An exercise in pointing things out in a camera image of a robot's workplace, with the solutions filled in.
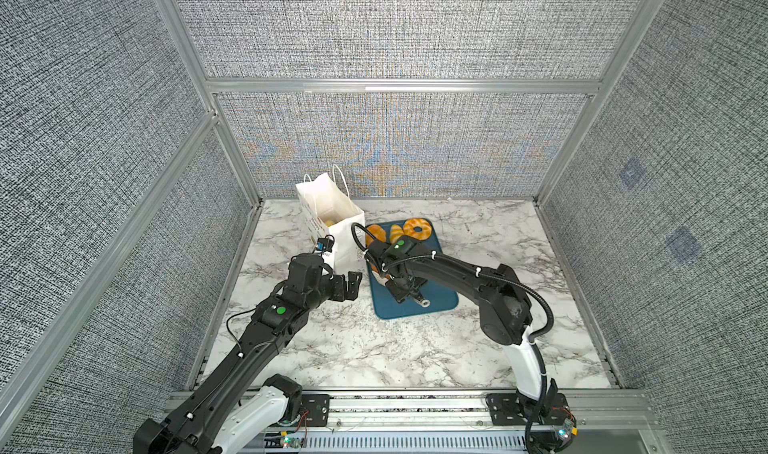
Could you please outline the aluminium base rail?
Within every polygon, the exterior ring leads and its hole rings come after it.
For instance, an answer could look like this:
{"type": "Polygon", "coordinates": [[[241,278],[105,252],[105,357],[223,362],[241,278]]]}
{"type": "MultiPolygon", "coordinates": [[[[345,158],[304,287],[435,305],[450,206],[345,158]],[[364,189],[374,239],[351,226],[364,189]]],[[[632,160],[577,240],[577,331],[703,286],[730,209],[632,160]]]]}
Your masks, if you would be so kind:
{"type": "Polygon", "coordinates": [[[562,389],[541,406],[502,388],[248,389],[167,403],[188,453],[669,453],[638,390],[562,389]]]}

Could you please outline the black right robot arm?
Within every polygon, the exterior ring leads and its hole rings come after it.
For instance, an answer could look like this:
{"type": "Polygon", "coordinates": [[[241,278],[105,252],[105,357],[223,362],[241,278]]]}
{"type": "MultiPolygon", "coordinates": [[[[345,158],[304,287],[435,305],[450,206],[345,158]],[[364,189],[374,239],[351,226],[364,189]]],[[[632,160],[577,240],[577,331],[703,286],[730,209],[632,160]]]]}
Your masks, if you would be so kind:
{"type": "Polygon", "coordinates": [[[473,265],[408,236],[395,243],[373,240],[363,248],[363,256],[398,303],[407,298],[425,302],[421,288],[428,282],[471,301],[478,308],[481,331],[508,354],[521,402],[537,408],[547,403],[549,382],[536,340],[551,331],[554,314],[511,267],[473,265]]]}

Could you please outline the white paper bag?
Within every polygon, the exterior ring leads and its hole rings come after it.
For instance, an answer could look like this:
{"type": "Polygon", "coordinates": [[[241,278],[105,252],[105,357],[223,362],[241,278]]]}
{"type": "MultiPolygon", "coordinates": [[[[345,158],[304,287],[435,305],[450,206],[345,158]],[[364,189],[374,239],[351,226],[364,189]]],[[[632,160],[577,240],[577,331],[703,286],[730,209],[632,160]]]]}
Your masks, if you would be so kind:
{"type": "Polygon", "coordinates": [[[323,173],[314,179],[306,174],[295,189],[311,240],[327,235],[334,238],[331,253],[324,254],[323,258],[337,273],[354,270],[362,258],[362,250],[355,243],[352,225],[363,225],[365,213],[350,198],[349,186],[340,167],[333,165],[330,174],[323,173]]]}

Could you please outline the teal serving tray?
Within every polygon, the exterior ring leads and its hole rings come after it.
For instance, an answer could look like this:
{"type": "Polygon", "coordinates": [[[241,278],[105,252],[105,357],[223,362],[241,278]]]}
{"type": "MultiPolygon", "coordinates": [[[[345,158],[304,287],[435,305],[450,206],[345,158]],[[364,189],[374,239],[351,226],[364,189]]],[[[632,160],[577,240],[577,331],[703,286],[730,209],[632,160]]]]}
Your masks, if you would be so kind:
{"type": "MultiPolygon", "coordinates": [[[[422,241],[425,246],[437,253],[442,253],[442,247],[437,237],[436,230],[429,219],[424,219],[429,226],[425,232],[430,236],[422,241]]],[[[401,234],[406,220],[380,222],[366,226],[368,230],[385,240],[390,239],[392,228],[396,226],[395,233],[401,234]]],[[[406,317],[421,316],[437,312],[450,311],[458,306],[458,294],[436,282],[426,281],[418,289],[416,297],[406,294],[400,301],[385,286],[386,280],[367,265],[367,272],[371,282],[371,293],[374,312],[382,320],[394,320],[406,317]]]]}

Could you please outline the small striped bread roll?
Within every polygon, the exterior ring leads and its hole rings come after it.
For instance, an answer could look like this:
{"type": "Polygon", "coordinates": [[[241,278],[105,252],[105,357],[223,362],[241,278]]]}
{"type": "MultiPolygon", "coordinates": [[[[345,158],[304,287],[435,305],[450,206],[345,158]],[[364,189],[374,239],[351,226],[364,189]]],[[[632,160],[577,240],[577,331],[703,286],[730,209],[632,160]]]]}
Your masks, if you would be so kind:
{"type": "Polygon", "coordinates": [[[404,231],[401,226],[392,225],[389,233],[389,242],[391,244],[396,244],[403,235],[404,235],[404,231]]]}

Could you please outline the round golden bun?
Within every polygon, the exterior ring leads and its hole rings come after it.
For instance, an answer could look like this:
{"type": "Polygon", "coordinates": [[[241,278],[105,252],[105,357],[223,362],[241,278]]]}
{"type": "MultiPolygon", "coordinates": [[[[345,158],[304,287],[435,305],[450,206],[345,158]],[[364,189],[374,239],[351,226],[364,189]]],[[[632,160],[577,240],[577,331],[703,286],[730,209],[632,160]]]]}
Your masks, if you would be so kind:
{"type": "Polygon", "coordinates": [[[388,240],[387,232],[378,224],[367,226],[366,232],[367,234],[365,235],[365,244],[367,246],[371,245],[374,241],[386,243],[388,240]]]}

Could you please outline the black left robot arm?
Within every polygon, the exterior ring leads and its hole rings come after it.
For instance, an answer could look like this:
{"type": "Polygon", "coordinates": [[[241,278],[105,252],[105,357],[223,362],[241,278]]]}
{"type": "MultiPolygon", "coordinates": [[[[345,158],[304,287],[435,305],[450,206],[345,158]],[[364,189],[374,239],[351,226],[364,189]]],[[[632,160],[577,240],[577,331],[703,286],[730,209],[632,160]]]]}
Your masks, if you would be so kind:
{"type": "Polygon", "coordinates": [[[133,438],[136,453],[237,453],[273,425],[300,419],[302,387],[283,375],[242,399],[258,374],[326,301],[354,301],[362,275],[338,274],[318,253],[294,256],[288,276],[250,310],[251,321],[217,368],[164,420],[146,420],[133,438]]]}

